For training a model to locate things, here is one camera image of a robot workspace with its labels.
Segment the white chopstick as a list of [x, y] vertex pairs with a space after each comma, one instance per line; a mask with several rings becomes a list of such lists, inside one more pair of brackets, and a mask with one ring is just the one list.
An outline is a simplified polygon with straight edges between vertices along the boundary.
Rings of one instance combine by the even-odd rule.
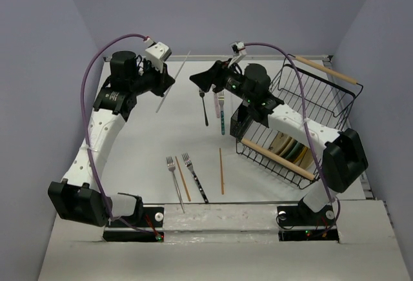
[[[184, 65], [185, 65], [185, 63], [186, 63], [186, 61], [187, 61], [190, 53], [191, 53], [191, 50], [188, 51], [188, 54], [185, 56], [182, 64], [180, 65], [177, 73], [175, 74], [175, 76], [174, 76], [175, 82], [177, 81], [177, 77], [178, 77], [178, 75], [180, 74], [180, 72], [182, 71], [182, 69], [183, 69], [183, 67], [184, 67]], [[159, 103], [159, 105], [158, 105], [158, 107], [157, 107], [157, 109], [156, 109], [156, 113], [158, 113], [159, 110], [161, 109], [161, 107], [162, 107], [163, 103], [165, 102], [165, 100], [166, 100], [166, 98], [167, 98], [167, 96], [168, 96], [168, 93], [170, 92], [171, 88], [172, 88], [172, 85], [171, 85], [170, 87], [168, 87], [168, 89], [166, 90], [165, 95], [162, 97], [161, 102]]]

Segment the black dotted handle fork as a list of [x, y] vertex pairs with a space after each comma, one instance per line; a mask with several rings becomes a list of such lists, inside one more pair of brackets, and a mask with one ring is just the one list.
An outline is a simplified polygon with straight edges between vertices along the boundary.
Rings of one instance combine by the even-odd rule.
[[194, 167], [193, 167], [193, 164], [192, 164], [192, 160], [190, 159], [190, 157], [189, 157], [189, 155], [188, 155], [187, 153], [183, 153], [183, 154], [182, 154], [182, 158], [183, 158], [183, 161], [184, 161], [184, 163], [185, 163], [186, 168], [190, 171], [190, 173], [191, 173], [191, 175], [192, 175], [192, 177], [193, 177], [193, 179], [194, 179], [194, 181], [195, 181], [195, 184], [196, 184], [196, 186], [197, 186], [197, 189], [198, 189], [198, 191], [200, 192], [200, 194], [201, 194], [201, 196], [202, 196], [202, 198], [203, 198], [204, 203], [205, 203], [205, 204], [208, 204], [208, 203], [209, 203], [208, 198], [207, 198], [207, 196], [206, 196], [206, 194], [205, 194], [205, 191], [204, 191], [204, 188], [202, 187], [201, 182], [199, 181], [199, 178], [197, 177], [197, 174], [196, 174], [196, 172], [195, 172], [195, 170], [194, 170]]

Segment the silver fork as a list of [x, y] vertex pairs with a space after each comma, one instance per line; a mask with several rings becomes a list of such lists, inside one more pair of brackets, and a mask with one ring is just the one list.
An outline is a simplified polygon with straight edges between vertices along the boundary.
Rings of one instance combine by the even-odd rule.
[[179, 186], [178, 186], [178, 182], [177, 182], [177, 178], [176, 178], [176, 175], [175, 175], [176, 166], [175, 166], [175, 163], [174, 163], [173, 158], [171, 156], [166, 157], [166, 164], [167, 164], [168, 170], [172, 174], [172, 179], [174, 181], [177, 197], [178, 197], [179, 204], [181, 206], [182, 212], [186, 213], [184, 203], [183, 203], [183, 199], [182, 199], [182, 195], [181, 195], [181, 192], [180, 192], [180, 189], [179, 189]]

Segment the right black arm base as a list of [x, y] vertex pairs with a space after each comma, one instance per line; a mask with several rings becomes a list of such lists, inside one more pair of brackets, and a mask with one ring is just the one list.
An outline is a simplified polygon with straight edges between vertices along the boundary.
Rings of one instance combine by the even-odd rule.
[[276, 222], [281, 242], [336, 241], [339, 234], [334, 225], [335, 214], [331, 205], [318, 213], [300, 214], [297, 205], [277, 207]]

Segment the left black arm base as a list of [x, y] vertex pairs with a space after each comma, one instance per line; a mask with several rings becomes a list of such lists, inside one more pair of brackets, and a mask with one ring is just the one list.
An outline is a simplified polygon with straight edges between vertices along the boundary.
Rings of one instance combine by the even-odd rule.
[[103, 231], [103, 240], [106, 242], [164, 242], [164, 216], [165, 208], [163, 206], [144, 206], [143, 215], [136, 224], [128, 221], [131, 227], [121, 220], [108, 222]]

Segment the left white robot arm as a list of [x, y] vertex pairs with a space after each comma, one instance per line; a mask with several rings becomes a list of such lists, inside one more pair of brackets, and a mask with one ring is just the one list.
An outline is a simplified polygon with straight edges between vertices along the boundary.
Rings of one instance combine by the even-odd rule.
[[144, 57], [119, 51], [110, 59], [110, 75], [97, 93], [88, 127], [88, 139], [60, 182], [52, 182], [48, 195], [64, 220], [102, 227], [111, 218], [136, 226], [142, 221], [143, 201], [138, 195], [103, 195], [99, 179], [120, 130], [145, 92], [164, 96], [175, 80], [166, 61], [171, 51]]

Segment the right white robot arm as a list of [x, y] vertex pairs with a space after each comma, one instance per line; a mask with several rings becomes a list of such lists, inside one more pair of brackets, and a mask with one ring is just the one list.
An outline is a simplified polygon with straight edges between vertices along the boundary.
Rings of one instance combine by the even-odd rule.
[[299, 202], [297, 217], [304, 224], [314, 223], [321, 210], [368, 168], [355, 130], [329, 128], [296, 112], [270, 91], [271, 79], [260, 64], [249, 64], [240, 72], [237, 64], [216, 61], [210, 69], [191, 75], [190, 80], [203, 92], [226, 90], [241, 98], [249, 118], [309, 148], [321, 180]]

